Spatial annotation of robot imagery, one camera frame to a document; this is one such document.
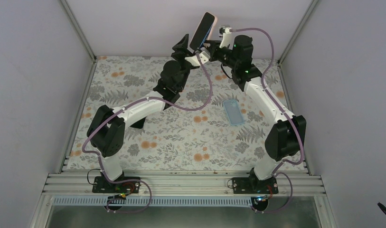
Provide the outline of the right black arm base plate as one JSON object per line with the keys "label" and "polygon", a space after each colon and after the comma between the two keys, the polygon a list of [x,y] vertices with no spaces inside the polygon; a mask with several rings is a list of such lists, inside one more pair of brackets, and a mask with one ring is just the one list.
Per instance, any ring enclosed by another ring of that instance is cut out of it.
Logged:
{"label": "right black arm base plate", "polygon": [[266,180],[251,179],[249,177],[234,177],[232,190],[234,194],[278,194],[278,184],[276,178],[271,177]]}

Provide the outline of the black smartphone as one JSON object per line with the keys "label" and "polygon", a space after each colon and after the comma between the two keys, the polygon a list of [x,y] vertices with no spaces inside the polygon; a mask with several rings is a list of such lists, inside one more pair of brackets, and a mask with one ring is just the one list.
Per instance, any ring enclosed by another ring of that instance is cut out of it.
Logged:
{"label": "black smartphone", "polygon": [[146,118],[142,118],[136,121],[135,123],[131,124],[130,127],[136,128],[136,129],[142,129],[144,127],[145,120]]}

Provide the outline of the light blue phone case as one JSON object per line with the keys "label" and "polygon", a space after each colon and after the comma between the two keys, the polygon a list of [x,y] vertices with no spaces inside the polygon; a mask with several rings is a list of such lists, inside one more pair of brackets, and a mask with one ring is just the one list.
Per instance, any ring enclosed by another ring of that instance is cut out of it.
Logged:
{"label": "light blue phone case", "polygon": [[223,107],[225,109],[227,118],[232,126],[242,125],[245,123],[237,100],[225,100],[223,102]]}

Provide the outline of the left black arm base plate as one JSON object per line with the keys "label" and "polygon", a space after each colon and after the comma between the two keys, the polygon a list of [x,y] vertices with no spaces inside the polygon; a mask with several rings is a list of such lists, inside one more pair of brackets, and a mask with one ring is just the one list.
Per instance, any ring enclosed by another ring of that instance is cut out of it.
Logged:
{"label": "left black arm base plate", "polygon": [[104,176],[97,176],[94,179],[93,193],[130,194],[139,193],[140,177],[119,177],[116,181],[121,183],[113,184]]}

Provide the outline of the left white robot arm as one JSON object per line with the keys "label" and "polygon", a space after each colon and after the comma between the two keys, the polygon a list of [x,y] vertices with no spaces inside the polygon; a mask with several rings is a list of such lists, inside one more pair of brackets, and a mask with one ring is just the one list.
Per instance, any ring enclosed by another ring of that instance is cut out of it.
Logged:
{"label": "left white robot arm", "polygon": [[109,108],[102,105],[98,108],[87,131],[87,138],[98,151],[104,185],[111,192],[123,188],[123,170],[116,154],[124,142],[125,130],[129,127],[141,129],[148,115],[169,108],[179,98],[185,87],[191,69],[191,63],[185,60],[193,56],[188,50],[186,34],[173,46],[172,60],[165,63],[157,85],[143,98],[125,106]]}

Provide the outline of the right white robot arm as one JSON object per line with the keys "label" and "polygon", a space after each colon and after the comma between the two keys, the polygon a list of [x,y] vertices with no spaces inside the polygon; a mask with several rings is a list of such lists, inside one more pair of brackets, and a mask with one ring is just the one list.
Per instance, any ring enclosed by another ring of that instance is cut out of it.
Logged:
{"label": "right white robot arm", "polygon": [[253,39],[246,35],[235,37],[229,48],[224,41],[208,40],[210,61],[219,61],[231,68],[231,78],[263,112],[272,125],[265,140],[266,155],[249,172],[249,189],[261,193],[267,181],[275,177],[284,164],[301,164],[304,160],[304,136],[306,120],[287,109],[267,86],[265,73],[253,63]]}

